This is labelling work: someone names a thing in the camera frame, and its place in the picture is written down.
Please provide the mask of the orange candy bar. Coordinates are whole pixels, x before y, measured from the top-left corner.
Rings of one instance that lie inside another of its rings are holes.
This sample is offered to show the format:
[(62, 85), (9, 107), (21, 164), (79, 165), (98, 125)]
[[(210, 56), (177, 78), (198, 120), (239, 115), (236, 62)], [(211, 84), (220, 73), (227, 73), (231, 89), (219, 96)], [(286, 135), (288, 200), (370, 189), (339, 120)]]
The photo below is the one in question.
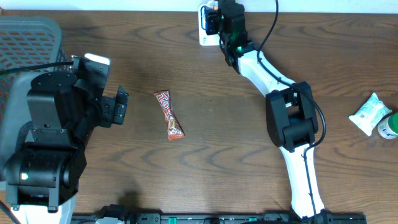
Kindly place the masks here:
[(155, 92), (154, 96), (164, 113), (169, 141), (184, 138), (185, 133), (172, 108), (170, 92), (168, 90), (162, 90)]

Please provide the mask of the green lid jar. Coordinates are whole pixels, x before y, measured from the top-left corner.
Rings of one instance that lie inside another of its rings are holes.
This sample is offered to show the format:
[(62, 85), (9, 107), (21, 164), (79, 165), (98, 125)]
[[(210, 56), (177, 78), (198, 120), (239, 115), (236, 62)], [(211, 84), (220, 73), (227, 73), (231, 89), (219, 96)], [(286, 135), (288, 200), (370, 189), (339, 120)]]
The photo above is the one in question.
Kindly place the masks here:
[(389, 117), (383, 119), (377, 126), (378, 133), (385, 139), (395, 139), (398, 135), (397, 130), (397, 117), (398, 114), (395, 113)]

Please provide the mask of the orange white tissue pack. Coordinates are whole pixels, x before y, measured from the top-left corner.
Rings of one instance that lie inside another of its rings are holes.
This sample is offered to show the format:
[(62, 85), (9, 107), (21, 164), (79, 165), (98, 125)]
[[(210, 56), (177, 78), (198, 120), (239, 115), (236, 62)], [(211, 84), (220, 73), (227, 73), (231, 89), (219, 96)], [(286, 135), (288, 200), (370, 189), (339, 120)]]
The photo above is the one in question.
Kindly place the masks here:
[(206, 6), (206, 7), (209, 7), (209, 8), (212, 8), (212, 9), (214, 9), (214, 10), (217, 10), (217, 9), (218, 9), (218, 1), (214, 1), (214, 0), (208, 1), (208, 2), (205, 4), (205, 6)]

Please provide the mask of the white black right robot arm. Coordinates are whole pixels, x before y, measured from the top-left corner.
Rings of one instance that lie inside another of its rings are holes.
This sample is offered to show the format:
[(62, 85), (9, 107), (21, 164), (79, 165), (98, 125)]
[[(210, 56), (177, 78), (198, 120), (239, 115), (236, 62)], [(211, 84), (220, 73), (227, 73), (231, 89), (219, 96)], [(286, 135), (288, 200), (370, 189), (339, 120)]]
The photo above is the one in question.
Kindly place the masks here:
[(323, 140), (325, 117), (307, 82), (297, 83), (276, 69), (262, 52), (264, 44), (249, 40), (245, 8), (236, 1), (208, 1), (198, 9), (200, 44), (219, 46), (226, 63), (247, 78), (266, 100), (268, 135), (284, 157), (296, 222), (319, 223), (325, 207), (314, 165)]

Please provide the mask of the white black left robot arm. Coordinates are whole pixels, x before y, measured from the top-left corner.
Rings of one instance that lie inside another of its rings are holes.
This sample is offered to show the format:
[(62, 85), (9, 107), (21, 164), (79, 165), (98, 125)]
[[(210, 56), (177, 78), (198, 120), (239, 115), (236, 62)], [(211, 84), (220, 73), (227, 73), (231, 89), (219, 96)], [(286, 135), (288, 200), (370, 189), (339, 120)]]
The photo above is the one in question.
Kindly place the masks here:
[(11, 139), (11, 155), (2, 167), (1, 210), (13, 223), (70, 223), (93, 130), (124, 122), (128, 92), (103, 94), (110, 59), (85, 54), (67, 65), (62, 71), (60, 63), (51, 63), (49, 72), (17, 93), (28, 117), (16, 111), (10, 118), (5, 139)]

